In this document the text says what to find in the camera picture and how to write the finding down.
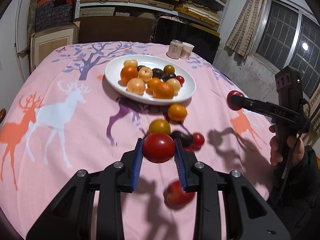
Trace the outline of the person right hand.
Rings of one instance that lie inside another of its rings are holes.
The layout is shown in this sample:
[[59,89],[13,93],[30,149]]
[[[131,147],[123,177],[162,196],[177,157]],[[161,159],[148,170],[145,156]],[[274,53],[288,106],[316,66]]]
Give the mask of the person right hand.
[[[289,148],[293,150],[293,157],[292,157],[292,166],[298,165],[305,153],[305,145],[302,139],[298,139],[297,136],[290,136],[287,139],[287,145]],[[276,136],[273,136],[270,140],[270,146],[271,146],[271,157],[270,162],[272,166],[276,166],[277,164],[281,163],[283,161],[283,156],[281,155],[281,152],[279,150],[279,142],[276,138]]]

